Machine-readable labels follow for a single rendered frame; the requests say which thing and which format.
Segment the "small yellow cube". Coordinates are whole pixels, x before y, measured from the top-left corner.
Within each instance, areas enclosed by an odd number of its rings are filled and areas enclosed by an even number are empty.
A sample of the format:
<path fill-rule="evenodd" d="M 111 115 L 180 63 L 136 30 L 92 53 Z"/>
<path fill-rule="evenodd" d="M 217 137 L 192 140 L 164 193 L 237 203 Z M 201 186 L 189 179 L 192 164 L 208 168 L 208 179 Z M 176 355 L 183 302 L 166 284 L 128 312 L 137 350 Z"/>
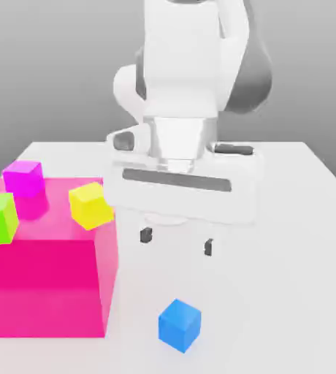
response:
<path fill-rule="evenodd" d="M 72 219 L 87 231 L 114 220 L 114 210 L 104 199 L 103 186 L 92 182 L 69 191 Z"/>

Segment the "large pink box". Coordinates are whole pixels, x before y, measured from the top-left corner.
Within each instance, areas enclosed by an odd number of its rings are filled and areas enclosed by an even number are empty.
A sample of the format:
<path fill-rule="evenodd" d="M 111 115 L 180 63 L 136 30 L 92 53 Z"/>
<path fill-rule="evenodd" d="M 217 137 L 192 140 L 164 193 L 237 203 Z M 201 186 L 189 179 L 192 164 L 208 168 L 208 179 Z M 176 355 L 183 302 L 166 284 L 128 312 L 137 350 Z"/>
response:
<path fill-rule="evenodd" d="M 16 202 L 14 240 L 0 245 L 0 337 L 104 337 L 118 271 L 114 222 L 85 230 L 69 191 L 85 178 L 48 178 Z"/>

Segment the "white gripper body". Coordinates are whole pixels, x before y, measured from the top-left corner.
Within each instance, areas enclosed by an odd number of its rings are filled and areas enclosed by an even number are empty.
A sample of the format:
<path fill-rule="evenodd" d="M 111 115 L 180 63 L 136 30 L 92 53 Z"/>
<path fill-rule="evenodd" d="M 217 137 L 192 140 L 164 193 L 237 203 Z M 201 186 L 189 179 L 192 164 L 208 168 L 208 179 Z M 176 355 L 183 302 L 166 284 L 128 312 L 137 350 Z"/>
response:
<path fill-rule="evenodd" d="M 256 218 L 264 160 L 207 153 L 188 174 L 168 172 L 141 154 L 110 153 L 104 195 L 113 207 L 220 224 L 249 224 Z"/>

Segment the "small blue cube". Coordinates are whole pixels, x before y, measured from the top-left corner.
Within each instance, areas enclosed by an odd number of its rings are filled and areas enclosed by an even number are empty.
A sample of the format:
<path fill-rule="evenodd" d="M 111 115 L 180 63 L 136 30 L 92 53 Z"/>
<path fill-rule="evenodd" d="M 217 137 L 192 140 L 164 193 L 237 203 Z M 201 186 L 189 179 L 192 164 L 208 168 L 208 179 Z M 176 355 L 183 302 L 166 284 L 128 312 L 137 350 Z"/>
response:
<path fill-rule="evenodd" d="M 174 299 L 159 316 L 158 337 L 179 352 L 185 353 L 198 338 L 201 323 L 200 310 Z"/>

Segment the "small magenta cube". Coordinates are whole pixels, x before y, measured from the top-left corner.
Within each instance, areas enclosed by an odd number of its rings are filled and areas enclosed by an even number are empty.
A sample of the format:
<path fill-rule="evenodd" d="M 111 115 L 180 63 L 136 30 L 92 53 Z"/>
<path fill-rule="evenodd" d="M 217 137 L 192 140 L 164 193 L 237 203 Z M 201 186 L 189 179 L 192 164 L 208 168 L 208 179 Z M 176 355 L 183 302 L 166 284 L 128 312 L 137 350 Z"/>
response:
<path fill-rule="evenodd" d="M 17 197 L 34 197 L 45 189 L 39 161 L 16 160 L 2 171 L 7 192 Z"/>

